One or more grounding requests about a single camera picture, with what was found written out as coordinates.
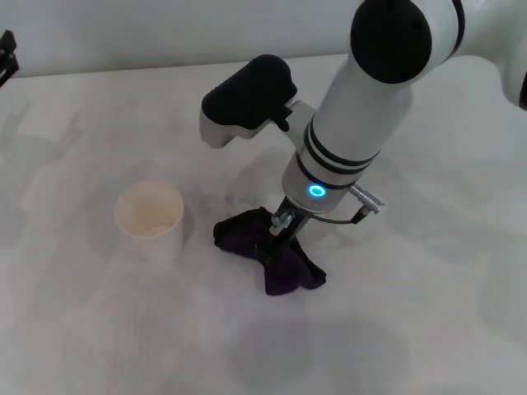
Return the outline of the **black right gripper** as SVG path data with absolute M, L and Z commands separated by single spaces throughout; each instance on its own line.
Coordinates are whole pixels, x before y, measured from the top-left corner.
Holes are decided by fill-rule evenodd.
M 259 263 L 271 263 L 273 250 L 292 242 L 308 220 L 307 211 L 299 208 L 285 197 L 278 209 L 271 215 L 271 223 L 268 229 L 269 243 L 256 244 L 254 246 L 254 258 Z

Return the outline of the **purple rag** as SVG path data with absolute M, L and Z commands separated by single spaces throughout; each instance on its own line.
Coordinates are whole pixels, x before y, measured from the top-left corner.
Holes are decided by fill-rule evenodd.
M 225 252 L 258 262 L 254 258 L 254 246 L 269 243 L 271 215 L 261 207 L 216 223 L 214 244 Z M 274 249 L 271 263 L 260 264 L 264 289 L 270 296 L 287 295 L 300 287 L 315 290 L 326 282 L 326 273 L 309 259 L 296 238 Z

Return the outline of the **white paper cup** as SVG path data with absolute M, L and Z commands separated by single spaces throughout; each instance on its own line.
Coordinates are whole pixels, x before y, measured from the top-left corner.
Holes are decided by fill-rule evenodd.
M 143 180 L 116 200 L 114 217 L 129 241 L 150 263 L 177 258 L 184 245 L 184 200 L 180 192 L 159 180 Z

